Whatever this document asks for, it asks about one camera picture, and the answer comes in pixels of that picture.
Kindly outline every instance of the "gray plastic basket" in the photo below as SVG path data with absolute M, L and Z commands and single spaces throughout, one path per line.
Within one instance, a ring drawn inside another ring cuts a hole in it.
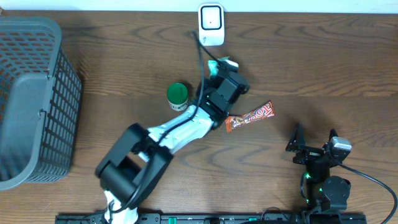
M 56 22 L 0 17 L 0 190 L 68 174 L 81 81 Z

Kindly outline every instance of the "wall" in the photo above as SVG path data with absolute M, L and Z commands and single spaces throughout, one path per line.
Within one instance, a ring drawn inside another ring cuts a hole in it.
M 197 11 L 203 0 L 1 0 L 5 10 Z M 398 0 L 219 0 L 229 12 L 398 13 Z

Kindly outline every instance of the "candy bar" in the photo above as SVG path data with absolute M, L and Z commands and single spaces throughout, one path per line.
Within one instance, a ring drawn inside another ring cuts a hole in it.
M 225 120 L 226 131 L 230 132 L 235 128 L 242 126 L 244 124 L 258 121 L 260 119 L 268 118 L 271 116 L 275 116 L 274 107 L 272 102 L 268 102 L 264 106 L 241 116 L 229 116 Z

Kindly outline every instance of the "white device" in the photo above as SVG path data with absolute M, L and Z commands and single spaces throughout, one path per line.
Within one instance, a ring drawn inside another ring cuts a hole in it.
M 204 46 L 224 43 L 224 8 L 220 4 L 203 4 L 199 7 L 199 40 Z

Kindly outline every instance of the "wood grain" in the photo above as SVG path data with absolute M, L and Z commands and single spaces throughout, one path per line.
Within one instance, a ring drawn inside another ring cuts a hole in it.
M 63 30 L 63 48 L 84 79 L 73 166 L 54 184 L 23 184 L 0 193 L 0 223 L 53 223 L 59 213 L 103 209 L 94 169 L 126 127 L 156 126 L 178 115 L 165 91 L 177 81 L 196 88 L 197 52 L 189 31 L 197 14 L 183 12 L 5 11 L 45 16 Z M 321 146 L 331 128 L 348 138 L 345 164 L 398 191 L 398 16 L 226 13 L 226 39 L 209 50 L 239 63 L 251 90 L 233 113 L 272 100 L 276 117 L 227 134 L 225 127 L 176 154 L 143 208 L 163 212 L 298 210 L 304 166 L 284 151 L 303 123 L 307 142 Z M 389 193 L 334 168 L 352 183 L 348 211 L 380 223 Z M 391 223 L 398 223 L 395 216 Z

